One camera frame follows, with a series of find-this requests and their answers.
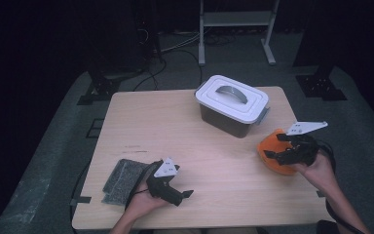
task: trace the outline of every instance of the gray sponge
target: gray sponge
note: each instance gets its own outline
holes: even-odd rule
[[[129,159],[118,161],[114,171],[105,183],[102,191],[105,193],[103,203],[124,206],[138,177],[148,164]]]

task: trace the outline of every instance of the rack leg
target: rack leg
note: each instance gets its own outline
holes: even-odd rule
[[[204,9],[204,0],[200,0],[200,42],[199,42],[199,65],[206,64],[205,56],[205,9]]]
[[[275,1],[275,6],[273,7],[272,14],[270,15],[266,38],[261,40],[263,50],[265,51],[267,61],[270,65],[276,65],[276,60],[275,60],[275,57],[273,56],[272,50],[270,49],[269,42],[270,42],[270,38],[272,37],[273,27],[275,25],[275,20],[276,20],[276,14],[278,13],[279,1],[280,0]]]

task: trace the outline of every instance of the forearm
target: forearm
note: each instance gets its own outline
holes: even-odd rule
[[[110,234],[128,234],[131,231],[132,226],[134,225],[136,218],[129,215],[123,214],[121,218],[112,228]]]
[[[335,214],[337,214],[348,224],[362,231],[363,233],[370,233],[370,231],[366,228],[359,215],[355,211],[352,204],[349,202],[349,200],[346,198],[346,196],[338,186],[327,189],[324,193],[327,202],[329,203]],[[341,233],[352,233],[340,224],[338,224],[338,227]]]

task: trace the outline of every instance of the plastic storage box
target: plastic storage box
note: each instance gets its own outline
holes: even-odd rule
[[[195,96],[204,121],[239,138],[260,124],[269,110],[266,93],[221,75],[211,76]]]

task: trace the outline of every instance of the table top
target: table top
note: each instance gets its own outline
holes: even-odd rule
[[[109,229],[124,207],[101,203],[102,187],[117,162],[146,164],[171,157],[180,166],[170,186],[194,190],[179,207],[168,205],[134,228],[286,225],[332,220],[324,198],[301,175],[268,169],[256,145],[296,117],[280,87],[257,88],[269,96],[270,112],[244,138],[231,136],[201,118],[193,90],[117,93],[110,102],[82,197],[72,220],[76,229]]]

